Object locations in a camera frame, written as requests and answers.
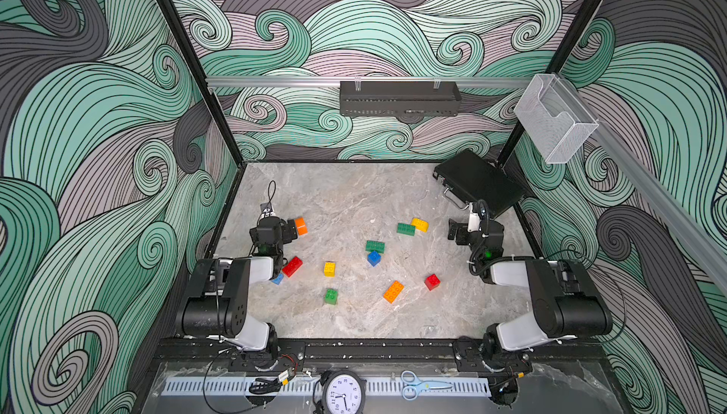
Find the orange curved lego brick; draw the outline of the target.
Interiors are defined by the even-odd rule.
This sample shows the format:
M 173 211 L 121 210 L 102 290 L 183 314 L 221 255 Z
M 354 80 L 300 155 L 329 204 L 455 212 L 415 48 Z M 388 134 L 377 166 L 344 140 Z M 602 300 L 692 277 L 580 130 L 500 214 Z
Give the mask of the orange curved lego brick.
M 298 236 L 303 236 L 308 233 L 306 221 L 303 217 L 297 217 L 293 224 L 295 224 L 296 233 Z

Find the red square lego brick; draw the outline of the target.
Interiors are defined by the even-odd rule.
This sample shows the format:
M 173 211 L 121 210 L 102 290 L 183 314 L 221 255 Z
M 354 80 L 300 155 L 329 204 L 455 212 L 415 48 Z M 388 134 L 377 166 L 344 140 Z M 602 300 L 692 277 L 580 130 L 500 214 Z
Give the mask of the red square lego brick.
M 428 276 L 425 279 L 424 283 L 425 283 L 425 286 L 427 287 L 427 289 L 429 291 L 432 291 L 440 285 L 440 280 L 439 280 L 439 277 L 437 277 L 437 275 L 431 274 L 430 276 Z

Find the green long lego brick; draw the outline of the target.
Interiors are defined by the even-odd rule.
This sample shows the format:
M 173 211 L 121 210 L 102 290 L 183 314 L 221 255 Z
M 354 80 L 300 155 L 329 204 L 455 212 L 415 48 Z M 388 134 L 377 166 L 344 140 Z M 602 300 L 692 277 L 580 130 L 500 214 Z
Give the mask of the green long lego brick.
M 385 243 L 380 241 L 367 240 L 367 243 L 365 243 L 365 251 L 367 253 L 376 252 L 379 254 L 383 254 L 385 252 Z
M 397 233 L 398 234 L 414 236 L 416 234 L 416 232 L 417 232 L 417 228 L 414 225 L 405 224 L 405 223 L 397 224 Z

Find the blue square lego brick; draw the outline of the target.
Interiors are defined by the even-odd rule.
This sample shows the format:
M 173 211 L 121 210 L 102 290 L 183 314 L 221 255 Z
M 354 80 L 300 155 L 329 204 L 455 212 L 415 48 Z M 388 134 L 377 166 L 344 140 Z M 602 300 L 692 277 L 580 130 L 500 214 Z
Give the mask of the blue square lego brick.
M 382 256 L 377 251 L 371 251 L 371 253 L 369 253 L 369 255 L 367 255 L 367 262 L 369 262 L 369 264 L 371 266 L 378 266 L 378 264 L 380 264 L 381 260 L 382 260 Z

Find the orange long lego brick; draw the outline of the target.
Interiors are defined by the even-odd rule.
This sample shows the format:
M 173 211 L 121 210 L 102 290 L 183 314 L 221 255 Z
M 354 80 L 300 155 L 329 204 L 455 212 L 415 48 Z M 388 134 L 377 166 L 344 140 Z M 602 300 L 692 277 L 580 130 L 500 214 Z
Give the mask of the orange long lego brick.
M 397 298 L 399 298 L 401 292 L 403 292 L 403 289 L 404 285 L 401 282 L 393 281 L 393 283 L 391 283 L 390 287 L 386 289 L 382 296 L 387 302 L 394 303 Z

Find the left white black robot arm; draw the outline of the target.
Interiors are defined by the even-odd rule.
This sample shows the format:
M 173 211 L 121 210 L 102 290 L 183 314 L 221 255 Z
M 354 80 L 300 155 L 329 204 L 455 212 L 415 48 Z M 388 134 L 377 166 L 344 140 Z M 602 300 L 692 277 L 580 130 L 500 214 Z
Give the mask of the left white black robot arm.
M 275 327 L 248 312 L 249 289 L 272 281 L 288 266 L 284 246 L 300 232 L 293 219 L 270 215 L 250 230 L 252 253 L 197 262 L 176 315 L 182 338 L 207 338 L 246 352 L 276 352 Z

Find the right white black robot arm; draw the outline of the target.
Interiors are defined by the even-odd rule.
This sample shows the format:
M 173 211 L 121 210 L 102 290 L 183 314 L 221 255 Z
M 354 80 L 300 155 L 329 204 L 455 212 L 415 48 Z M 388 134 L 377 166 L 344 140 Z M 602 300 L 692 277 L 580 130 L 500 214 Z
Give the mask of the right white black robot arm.
M 562 340 L 606 336 L 613 317 L 588 270 L 580 262 L 507 256 L 505 228 L 495 220 L 475 225 L 448 222 L 448 239 L 471 251 L 471 275 L 487 285 L 528 291 L 530 309 L 511 321 L 488 327 L 482 354 L 494 361 Z

